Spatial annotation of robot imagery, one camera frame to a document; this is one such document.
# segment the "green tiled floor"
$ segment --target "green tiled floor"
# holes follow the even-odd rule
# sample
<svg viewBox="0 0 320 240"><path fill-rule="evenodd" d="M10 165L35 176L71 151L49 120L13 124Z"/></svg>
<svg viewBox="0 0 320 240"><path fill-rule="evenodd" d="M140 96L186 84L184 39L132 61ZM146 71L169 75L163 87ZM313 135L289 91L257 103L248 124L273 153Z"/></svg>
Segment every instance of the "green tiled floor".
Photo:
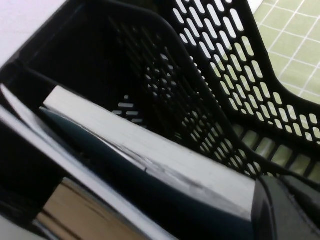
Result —
<svg viewBox="0 0 320 240"><path fill-rule="evenodd" d="M320 103L320 0L264 0L254 17L282 84Z"/></svg>

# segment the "black plastic basket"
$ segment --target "black plastic basket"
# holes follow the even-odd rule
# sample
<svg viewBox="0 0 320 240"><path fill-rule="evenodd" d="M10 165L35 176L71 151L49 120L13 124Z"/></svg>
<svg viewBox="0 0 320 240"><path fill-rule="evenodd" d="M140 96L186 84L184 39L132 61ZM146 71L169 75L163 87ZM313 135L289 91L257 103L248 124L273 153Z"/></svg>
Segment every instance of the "black plastic basket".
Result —
<svg viewBox="0 0 320 240"><path fill-rule="evenodd" d="M221 0L223 11L212 0L202 1L204 11L193 0L154 2L159 15L116 1L68 1L12 58L0 81L35 111L60 84L251 178L294 175L318 186L308 177L320 154L320 107L279 83L247 1ZM244 30L237 29L235 13ZM200 37L186 40L190 24ZM243 126L242 134L234 124ZM249 130L259 134L253 148L242 141ZM264 138L276 143L268 159L255 153ZM271 161L281 145L293 150L285 166ZM290 170L300 155L310 158L301 175Z"/></svg>

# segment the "brown book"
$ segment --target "brown book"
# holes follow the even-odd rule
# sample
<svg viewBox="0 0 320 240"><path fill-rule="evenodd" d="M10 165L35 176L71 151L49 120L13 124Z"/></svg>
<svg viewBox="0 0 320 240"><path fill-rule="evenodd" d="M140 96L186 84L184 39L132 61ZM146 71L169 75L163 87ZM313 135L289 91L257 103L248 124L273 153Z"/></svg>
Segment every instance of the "brown book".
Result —
<svg viewBox="0 0 320 240"><path fill-rule="evenodd" d="M144 240L136 228L70 180L55 190L37 220L62 240Z"/></svg>

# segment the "white grout line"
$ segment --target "white grout line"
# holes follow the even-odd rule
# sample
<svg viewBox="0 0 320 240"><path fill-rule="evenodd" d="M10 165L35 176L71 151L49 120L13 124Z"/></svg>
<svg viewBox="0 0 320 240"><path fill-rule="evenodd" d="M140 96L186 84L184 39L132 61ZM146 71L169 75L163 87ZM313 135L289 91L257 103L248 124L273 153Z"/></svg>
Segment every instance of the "white grout line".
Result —
<svg viewBox="0 0 320 240"><path fill-rule="evenodd" d="M314 22L314 24L312 25L312 27L310 28L310 30L308 31L308 33L306 34L306 36L303 38L302 42L300 43L299 47L297 48L297 50L294 52L293 56L291 57L291 59L289 60L289 62L287 63L287 65L284 67L284 69L282 70L282 72L279 75L279 79L282 77L282 75L284 74L284 72L287 70L287 68L289 67L290 63L293 61L293 59L295 58L295 56L297 55L297 53L299 52L300 48L304 45L304 43L307 40L307 37L309 36L309 34L312 32L312 30L314 29L314 27L316 26L316 24L318 23L318 20Z"/></svg>
<svg viewBox="0 0 320 240"><path fill-rule="evenodd" d="M265 20L267 19L267 17L269 17L270 13L272 12L272 10L276 7L276 4L279 2L280 0L276 0L276 2L274 3L274 5L271 7L271 9L269 10L269 12L265 15L265 17L262 19L261 23L259 23L258 27L261 26L261 24L263 24L265 22Z"/></svg>
<svg viewBox="0 0 320 240"><path fill-rule="evenodd" d="M315 75L316 71L318 70L318 68L320 67L320 61L318 62L317 67L313 70L313 72L311 73L311 75L309 76L308 80L305 82L302 90L299 93L299 97L304 93L304 91L306 90L306 87L308 86L309 82L311 81L312 77Z"/></svg>
<svg viewBox="0 0 320 240"><path fill-rule="evenodd" d="M272 4L266 3L266 2L263 2L262 4L268 5L268 6L273 6ZM285 11L291 12L291 13L294 13L294 12L295 12L295 11L293 11L293 10L286 9L286 8L283 8L283 7L280 7L280 6L275 6L274 8L276 8L276 9L281 9L281 10L285 10ZM304 13L300 13L300 12L297 12L296 14L297 14L297 15L302 15L302 16L305 16L305 17L309 17L309 18L313 18L313 19L317 19L316 16L310 16L310 15L307 15L307 14L304 14Z"/></svg>
<svg viewBox="0 0 320 240"><path fill-rule="evenodd" d="M287 83L287 82L284 82L284 81L280 81L280 82L282 83L282 85L287 85L287 86L289 86L289 87L295 88L295 89L300 90L300 91L302 90L301 87L292 85L292 84ZM316 96L316 97L320 97L320 94L314 93L314 92L312 92L312 91L304 90L304 93L308 93L308 94L314 95L314 96Z"/></svg>
<svg viewBox="0 0 320 240"><path fill-rule="evenodd" d="M301 63L301 64L305 64L305 65L308 65L308 66L310 66L310 67L320 68L320 67L318 67L317 65L313 65L313 64L308 63L308 62L305 62L305 61L297 60L297 59L291 58L291 57L289 57L289 56L283 55L283 54L278 53L278 52L275 52L275 51L268 51L268 53L269 53L269 54L275 54L275 55L278 55L278 56L280 56L280 57L283 57L283 58L286 58L286 59L289 59L289 60L292 59L292 61L294 61L294 62L298 62L298 63Z"/></svg>
<svg viewBox="0 0 320 240"><path fill-rule="evenodd" d="M312 30L314 29L314 27L316 26L316 24L318 23L319 18L314 22L314 24L312 25L312 27L310 28L310 30L308 31L308 33L306 34L305 38L302 40L301 44L299 45L299 47L297 48L297 50L294 52L292 58L289 60L289 62L287 63L287 65L284 67L284 69L282 70L282 72L279 75L279 79L281 79L282 75L284 74L284 72L286 71L286 69L289 67L290 63L293 61L293 59L295 58L295 56L297 55L297 53L299 52L300 48L303 46L303 44L306 42L307 37L309 36L309 34L312 32ZM318 69L318 66L316 66L313 70L312 75L308 78L307 82L304 84L304 87L302 89L302 91L299 93L299 97L302 95L302 93L304 92L305 88L307 87L307 84L310 82L312 76L315 74L316 70ZM291 112L293 111L293 107L291 107L289 109L289 115L291 114Z"/></svg>
<svg viewBox="0 0 320 240"><path fill-rule="evenodd" d="M275 38L275 40L273 41L273 43L271 44L271 46L267 49L267 51L269 52L274 45L276 44L276 42L279 40L280 36L282 35L282 33L285 31L285 29L287 28L287 26L290 24L290 22L292 21L292 19L295 17L296 13L298 12L298 10L301 8L301 6L304 4L305 0L302 0L302 2L300 3L299 7L296 9L296 11L292 14L292 16L290 17L289 21L286 23L286 25L283 27L283 29L280 31L279 35Z"/></svg>
<svg viewBox="0 0 320 240"><path fill-rule="evenodd" d="M274 27L271 27L271 26L268 26L268 25L264 25L264 24L260 24L260 26L266 27L268 29L276 30L278 32L281 31L280 29L277 29L277 28L274 28ZM295 36L295 37L299 37L299 38L304 38L305 37L305 36L294 34L294 33L288 32L288 31L283 31L283 32L285 34L289 34L289 35L292 35L292 36ZM314 40L314 39L308 38L308 37L306 39L320 44L320 41L318 41L318 40Z"/></svg>

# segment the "perforated plastic panel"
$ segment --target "perforated plastic panel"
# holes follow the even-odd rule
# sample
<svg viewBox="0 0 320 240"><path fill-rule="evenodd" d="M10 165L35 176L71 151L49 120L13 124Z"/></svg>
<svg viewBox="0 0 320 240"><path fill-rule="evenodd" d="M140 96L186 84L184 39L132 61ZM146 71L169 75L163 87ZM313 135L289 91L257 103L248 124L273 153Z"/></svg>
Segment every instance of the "perforated plastic panel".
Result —
<svg viewBox="0 0 320 240"><path fill-rule="evenodd" d="M264 159L241 141L222 111L226 102L221 104L215 98L221 95L219 92L223 88L219 78L213 75L215 71L212 63L208 62L211 83L216 81L217 84L207 81L203 69L195 63L197 58L186 52L179 36L168 23L142 8L108 1L101 3L101 15L102 12L104 14L99 21L114 28L117 44L125 49L130 68L140 79L144 92L152 96L159 117L173 127L176 142L179 139L183 145L251 178L262 174L297 176ZM198 57L209 59L203 51L196 52ZM221 64L224 63L222 54L220 59ZM226 76L227 73L233 76L230 70L225 69Z"/></svg>
<svg viewBox="0 0 320 240"><path fill-rule="evenodd" d="M174 29L224 111L320 145L320 108L277 80L247 1L173 2L170 23L175 19Z"/></svg>

